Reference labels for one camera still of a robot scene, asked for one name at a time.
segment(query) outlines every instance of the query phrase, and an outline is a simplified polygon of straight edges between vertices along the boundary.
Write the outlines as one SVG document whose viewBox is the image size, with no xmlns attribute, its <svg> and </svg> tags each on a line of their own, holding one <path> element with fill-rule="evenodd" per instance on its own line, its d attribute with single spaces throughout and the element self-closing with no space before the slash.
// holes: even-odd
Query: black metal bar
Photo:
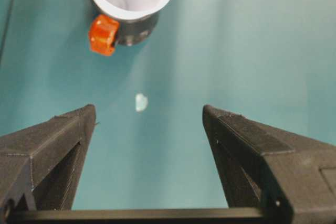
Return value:
<svg viewBox="0 0 336 224">
<path fill-rule="evenodd" d="M 268 223 L 258 208 L 23 211 L 13 213 L 8 223 Z"/>
</svg>

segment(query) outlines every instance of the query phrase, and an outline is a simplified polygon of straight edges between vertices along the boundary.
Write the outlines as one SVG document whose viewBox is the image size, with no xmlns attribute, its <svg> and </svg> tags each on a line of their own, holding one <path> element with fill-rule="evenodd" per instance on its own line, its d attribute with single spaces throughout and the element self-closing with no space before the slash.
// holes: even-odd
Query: orange cap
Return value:
<svg viewBox="0 0 336 224">
<path fill-rule="evenodd" d="M 89 40 L 91 50 L 101 55 L 111 56 L 114 53 L 114 42 L 119 22 L 100 14 L 91 24 Z"/>
</svg>

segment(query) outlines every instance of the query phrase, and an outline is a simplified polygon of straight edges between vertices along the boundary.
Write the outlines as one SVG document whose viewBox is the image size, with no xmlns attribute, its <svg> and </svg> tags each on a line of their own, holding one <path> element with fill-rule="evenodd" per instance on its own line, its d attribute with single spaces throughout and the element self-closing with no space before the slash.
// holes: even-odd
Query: white fragment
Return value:
<svg viewBox="0 0 336 224">
<path fill-rule="evenodd" d="M 145 97 L 143 94 L 138 93 L 135 96 L 135 110 L 137 112 L 144 111 L 148 106 L 148 98 Z"/>
</svg>

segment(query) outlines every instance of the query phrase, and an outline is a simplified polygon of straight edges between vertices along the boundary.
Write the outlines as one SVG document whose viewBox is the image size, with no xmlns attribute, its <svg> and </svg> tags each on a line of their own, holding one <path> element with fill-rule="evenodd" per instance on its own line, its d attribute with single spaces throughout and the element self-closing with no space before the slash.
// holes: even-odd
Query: teal table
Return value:
<svg viewBox="0 0 336 224">
<path fill-rule="evenodd" d="M 225 207 L 207 103 L 336 144 L 334 0 L 171 0 L 147 41 L 111 58 L 89 50 L 90 0 L 10 6 L 0 135 L 97 108 L 76 209 Z"/>
</svg>

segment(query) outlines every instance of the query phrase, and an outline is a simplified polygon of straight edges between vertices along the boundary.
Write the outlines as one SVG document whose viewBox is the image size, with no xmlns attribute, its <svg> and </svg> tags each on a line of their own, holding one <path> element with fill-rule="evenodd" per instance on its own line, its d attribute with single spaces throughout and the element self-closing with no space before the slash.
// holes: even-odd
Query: orange knob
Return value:
<svg viewBox="0 0 336 224">
<path fill-rule="evenodd" d="M 91 24 L 89 40 L 91 50 L 101 55 L 111 56 L 114 53 L 119 22 L 100 14 Z"/>
</svg>

